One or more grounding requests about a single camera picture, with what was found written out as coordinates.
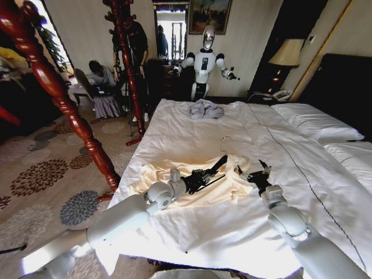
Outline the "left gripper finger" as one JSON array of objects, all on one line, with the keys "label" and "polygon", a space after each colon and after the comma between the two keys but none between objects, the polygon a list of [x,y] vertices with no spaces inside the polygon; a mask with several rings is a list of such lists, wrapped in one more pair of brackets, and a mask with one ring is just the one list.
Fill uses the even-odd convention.
[{"label": "left gripper finger", "polygon": [[226,175],[224,174],[224,175],[222,175],[222,176],[216,178],[215,180],[213,180],[213,181],[211,181],[211,182],[208,182],[208,183],[204,186],[204,188],[206,188],[206,187],[208,187],[209,185],[211,185],[211,184],[213,184],[213,183],[215,183],[215,182],[221,180],[221,179],[224,178],[225,176],[226,176]]},{"label": "left gripper finger", "polygon": [[222,156],[211,168],[204,171],[203,176],[207,178],[214,177],[218,173],[219,168],[227,163],[227,158],[228,155]]}]

